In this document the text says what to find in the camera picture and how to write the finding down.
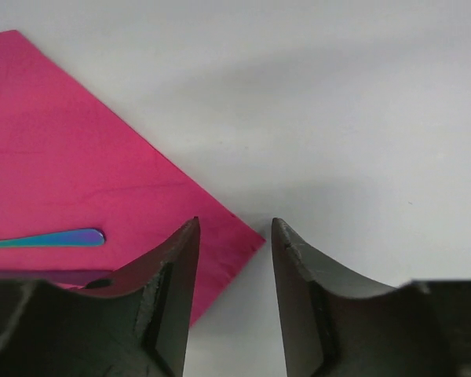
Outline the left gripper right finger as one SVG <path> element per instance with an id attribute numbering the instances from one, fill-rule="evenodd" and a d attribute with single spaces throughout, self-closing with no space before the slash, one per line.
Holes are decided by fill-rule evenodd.
<path id="1" fill-rule="evenodd" d="M 471 376 L 471 280 L 390 287 L 272 222 L 289 376 Z"/>

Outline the pink paper napkin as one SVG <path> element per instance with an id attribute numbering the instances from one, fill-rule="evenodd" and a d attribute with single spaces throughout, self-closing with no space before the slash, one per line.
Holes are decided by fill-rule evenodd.
<path id="1" fill-rule="evenodd" d="M 0 248 L 0 272 L 112 271 L 194 217 L 197 320 L 264 239 L 20 32 L 0 32 L 0 240 L 82 228 L 106 238 Z"/>

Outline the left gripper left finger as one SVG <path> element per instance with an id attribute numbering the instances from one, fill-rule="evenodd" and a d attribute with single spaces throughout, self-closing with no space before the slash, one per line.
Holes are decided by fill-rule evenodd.
<path id="1" fill-rule="evenodd" d="M 200 225 L 82 288 L 0 279 L 0 376 L 180 376 Z"/>

